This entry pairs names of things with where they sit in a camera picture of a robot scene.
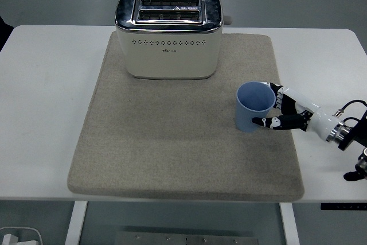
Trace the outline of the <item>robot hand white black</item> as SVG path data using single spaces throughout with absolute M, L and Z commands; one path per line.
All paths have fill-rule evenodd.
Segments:
M 336 139 L 345 127 L 338 117 L 326 114 L 320 106 L 294 89 L 270 82 L 266 85 L 274 92 L 274 108 L 281 114 L 272 118 L 254 117 L 252 123 L 273 130 L 313 131 L 328 142 Z

